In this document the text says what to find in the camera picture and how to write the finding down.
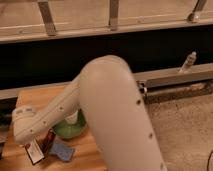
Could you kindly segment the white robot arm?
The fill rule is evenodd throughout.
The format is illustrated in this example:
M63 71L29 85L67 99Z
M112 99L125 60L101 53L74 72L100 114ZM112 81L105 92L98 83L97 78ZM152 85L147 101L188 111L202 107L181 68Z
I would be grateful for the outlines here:
M168 171L134 74L115 55L88 62L42 110L15 109L14 140L25 145L78 110L108 171Z

